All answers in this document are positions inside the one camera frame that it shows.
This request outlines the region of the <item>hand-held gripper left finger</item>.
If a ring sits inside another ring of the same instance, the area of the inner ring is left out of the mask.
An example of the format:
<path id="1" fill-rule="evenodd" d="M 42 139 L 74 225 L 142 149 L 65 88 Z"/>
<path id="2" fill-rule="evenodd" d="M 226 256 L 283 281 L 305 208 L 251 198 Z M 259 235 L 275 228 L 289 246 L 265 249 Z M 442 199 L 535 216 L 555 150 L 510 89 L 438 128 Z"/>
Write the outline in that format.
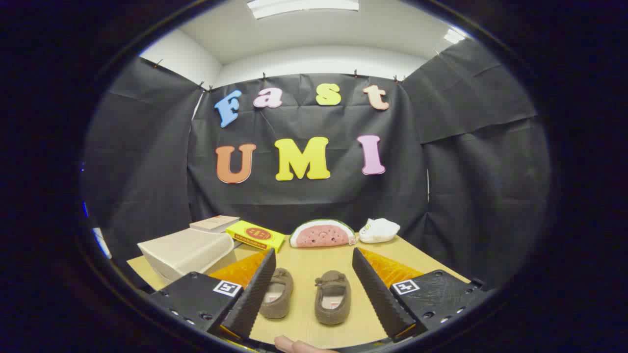
<path id="1" fill-rule="evenodd" d="M 259 251 L 210 275 L 192 271 L 149 295 L 187 327 L 245 340 L 276 269 L 276 251 Z"/>

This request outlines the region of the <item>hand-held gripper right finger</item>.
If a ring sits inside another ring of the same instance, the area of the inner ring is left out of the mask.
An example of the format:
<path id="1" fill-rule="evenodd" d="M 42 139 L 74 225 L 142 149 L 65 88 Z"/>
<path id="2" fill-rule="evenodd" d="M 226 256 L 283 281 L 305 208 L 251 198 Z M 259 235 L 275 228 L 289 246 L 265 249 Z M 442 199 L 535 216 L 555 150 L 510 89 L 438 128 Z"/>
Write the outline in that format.
<path id="1" fill-rule="evenodd" d="M 375 252 L 355 248 L 353 269 L 386 335 L 400 341 L 436 330 L 478 306 L 491 291 L 446 270 L 420 273 Z"/>

